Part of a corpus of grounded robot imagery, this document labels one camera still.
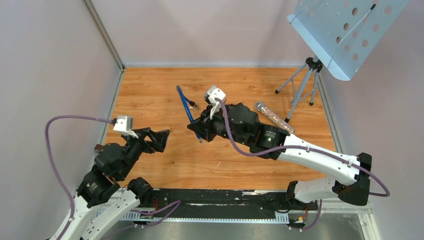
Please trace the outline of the blue cable lock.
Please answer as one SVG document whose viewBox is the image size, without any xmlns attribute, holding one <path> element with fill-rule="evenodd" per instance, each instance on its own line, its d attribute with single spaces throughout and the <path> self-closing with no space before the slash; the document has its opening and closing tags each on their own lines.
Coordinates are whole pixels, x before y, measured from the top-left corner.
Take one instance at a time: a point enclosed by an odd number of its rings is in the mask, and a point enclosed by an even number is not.
<svg viewBox="0 0 424 240">
<path fill-rule="evenodd" d="M 177 92 L 179 94 L 179 97 L 181 99 L 181 102 L 182 102 L 182 105 L 183 105 L 184 110 L 186 112 L 186 115 L 188 117 L 188 120 L 189 120 L 190 123 L 192 123 L 194 121 L 194 118 L 193 118 L 193 115 L 191 113 L 191 109 L 198 110 L 199 109 L 199 106 L 196 104 L 195 101 L 192 101 L 192 100 L 188 99 L 184 95 L 183 90 L 182 90 L 182 88 L 179 85 L 176 85 L 175 88 L 176 88 L 176 90 L 177 90 Z"/>
</svg>

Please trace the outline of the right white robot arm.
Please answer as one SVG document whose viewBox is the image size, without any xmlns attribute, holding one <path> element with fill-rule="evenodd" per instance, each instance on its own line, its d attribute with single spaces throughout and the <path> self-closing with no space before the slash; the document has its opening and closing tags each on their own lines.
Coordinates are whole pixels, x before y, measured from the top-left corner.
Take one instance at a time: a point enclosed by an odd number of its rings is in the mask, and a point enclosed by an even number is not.
<svg viewBox="0 0 424 240">
<path fill-rule="evenodd" d="M 372 157 L 367 153 L 347 155 L 311 144 L 277 126 L 261 123 L 256 112 L 242 103 L 227 104 L 217 112 L 212 105 L 187 125 L 207 142 L 216 136 L 229 139 L 235 147 L 245 145 L 242 155 L 287 161 L 321 172 L 324 178 L 288 184 L 285 201 L 292 209 L 315 200 L 339 198 L 365 206 L 370 196 Z"/>
</svg>

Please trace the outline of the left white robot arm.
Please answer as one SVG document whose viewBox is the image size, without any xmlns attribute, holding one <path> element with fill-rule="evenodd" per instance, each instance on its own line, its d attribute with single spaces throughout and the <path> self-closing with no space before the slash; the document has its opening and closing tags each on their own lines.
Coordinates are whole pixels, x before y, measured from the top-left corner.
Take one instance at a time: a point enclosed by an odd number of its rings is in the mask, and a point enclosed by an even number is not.
<svg viewBox="0 0 424 240">
<path fill-rule="evenodd" d="M 125 145 L 108 143 L 97 148 L 94 166 L 83 177 L 69 211 L 53 240 L 99 240 L 126 213 L 154 202 L 153 187 L 142 177 L 132 179 L 127 189 L 110 205 L 107 203 L 141 154 L 162 153 L 171 134 L 169 129 L 149 127 L 134 130 L 136 137 L 124 136 Z"/>
</svg>

